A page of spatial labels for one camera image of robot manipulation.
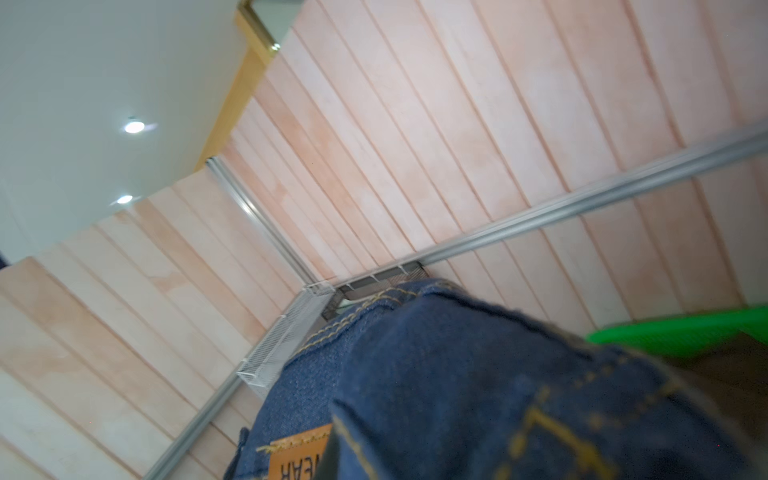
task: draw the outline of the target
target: jeans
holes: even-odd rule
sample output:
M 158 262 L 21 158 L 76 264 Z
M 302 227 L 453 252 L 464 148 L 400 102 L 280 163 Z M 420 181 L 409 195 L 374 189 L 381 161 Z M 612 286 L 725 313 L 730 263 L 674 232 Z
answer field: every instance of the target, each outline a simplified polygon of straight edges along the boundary
M 734 437 L 652 360 L 468 296 L 404 283 L 300 348 L 270 391 L 257 448 L 333 423 L 339 478 L 731 478 Z

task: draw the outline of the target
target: metal grille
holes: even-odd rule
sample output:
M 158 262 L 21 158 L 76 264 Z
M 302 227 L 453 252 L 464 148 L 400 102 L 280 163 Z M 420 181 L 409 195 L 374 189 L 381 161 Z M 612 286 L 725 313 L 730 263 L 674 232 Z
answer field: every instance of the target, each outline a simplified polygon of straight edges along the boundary
M 266 398 L 286 362 L 320 318 L 335 291 L 327 282 L 305 286 L 237 370 L 237 375 L 259 397 Z
M 336 316 L 339 315 L 339 305 L 343 300 L 359 302 L 371 295 L 382 292 L 391 286 L 425 278 L 429 278 L 429 275 L 424 271 L 421 264 L 418 262 L 410 262 L 375 276 L 367 276 L 361 280 L 357 280 L 354 284 L 348 283 L 342 285 L 333 294 L 333 299 L 328 302 L 328 305 L 323 311 L 323 318 L 328 322 L 336 318 Z

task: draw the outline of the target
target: brown leather patch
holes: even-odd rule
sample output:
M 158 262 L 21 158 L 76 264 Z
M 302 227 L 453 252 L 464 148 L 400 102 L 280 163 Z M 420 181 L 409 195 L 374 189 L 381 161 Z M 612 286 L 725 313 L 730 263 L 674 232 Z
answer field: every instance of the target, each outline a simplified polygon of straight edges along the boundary
M 259 450 L 269 452 L 268 480 L 311 480 L 328 443 L 331 424 L 275 440 Z

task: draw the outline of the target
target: metal rail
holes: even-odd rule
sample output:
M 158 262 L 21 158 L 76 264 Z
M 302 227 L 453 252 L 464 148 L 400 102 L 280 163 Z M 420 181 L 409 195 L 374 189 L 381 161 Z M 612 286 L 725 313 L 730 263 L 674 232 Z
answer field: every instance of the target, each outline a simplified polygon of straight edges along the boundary
M 296 295 L 291 301 L 290 305 L 284 310 L 286 313 L 293 311 L 296 308 L 296 304 L 302 301 L 302 293 L 306 290 L 306 286 Z M 238 364 L 237 368 L 224 380 L 221 386 L 214 392 L 214 395 L 205 402 L 203 408 L 201 408 L 192 420 L 184 427 L 184 430 L 178 437 L 168 446 L 163 455 L 152 465 L 149 472 L 142 477 L 143 480 L 163 480 L 176 468 L 178 462 L 186 455 L 187 450 L 195 443 L 197 437 L 203 432 L 206 426 L 216 418 L 219 411 L 227 400 L 235 393 L 237 387 L 243 382 L 240 376 L 237 375 L 237 371 L 240 370 L 240 366 L 246 362 L 253 352 L 263 349 L 262 344 L 271 343 L 273 340 L 267 333 L 261 340 L 243 357 L 243 360 Z
M 521 214 L 490 223 L 486 227 L 415 253 L 400 261 L 381 266 L 363 275 L 355 276 L 335 286 L 354 290 L 357 284 L 363 286 L 370 284 L 371 281 L 380 281 L 393 274 L 410 271 L 416 263 L 429 265 L 439 262 L 460 253 L 484 247 L 530 230 L 536 230 L 676 181 L 685 180 L 707 170 L 731 164 L 766 150 L 768 150 L 768 120 L 732 131 L 714 141 L 686 148 L 676 154 L 663 157 L 646 167 L 581 188 Z M 278 229 L 256 207 L 247 191 L 231 174 L 227 166 L 216 157 L 208 159 L 207 165 L 216 175 L 222 187 L 245 211 L 251 221 L 263 229 L 280 254 L 296 271 L 296 274 L 307 284 L 317 283 L 312 272 L 304 265 Z M 206 425 L 214 419 L 224 403 L 232 396 L 240 382 L 237 369 L 235 369 L 144 476 L 144 480 L 162 480 L 173 471 Z
M 232 174 L 229 167 L 218 157 L 209 158 L 205 164 L 219 180 L 221 187 L 230 194 L 238 207 L 243 209 L 250 221 L 266 234 L 272 245 L 277 248 L 277 251 L 280 252 L 280 255 L 288 262 L 304 284 L 318 283 L 320 279 L 304 264 L 301 257 L 290 246 L 290 243 L 283 237 L 274 223 L 251 201 L 247 190 Z
M 392 274 L 397 274 L 403 266 L 410 263 L 429 265 L 439 262 L 685 180 L 707 170 L 723 167 L 765 150 L 768 150 L 768 120 L 739 128 L 710 142 L 662 157 L 644 167 L 580 188 L 520 214 L 490 223 L 453 240 L 338 282 L 335 287 L 355 290 L 372 281 L 384 280 Z

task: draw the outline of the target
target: green plastic item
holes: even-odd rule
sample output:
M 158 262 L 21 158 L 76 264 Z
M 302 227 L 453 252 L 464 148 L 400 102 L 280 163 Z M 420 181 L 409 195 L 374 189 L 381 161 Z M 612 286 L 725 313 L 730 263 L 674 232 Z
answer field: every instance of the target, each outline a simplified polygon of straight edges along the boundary
M 691 357 L 739 332 L 768 345 L 768 306 L 615 326 L 587 340 L 620 343 L 651 355 Z

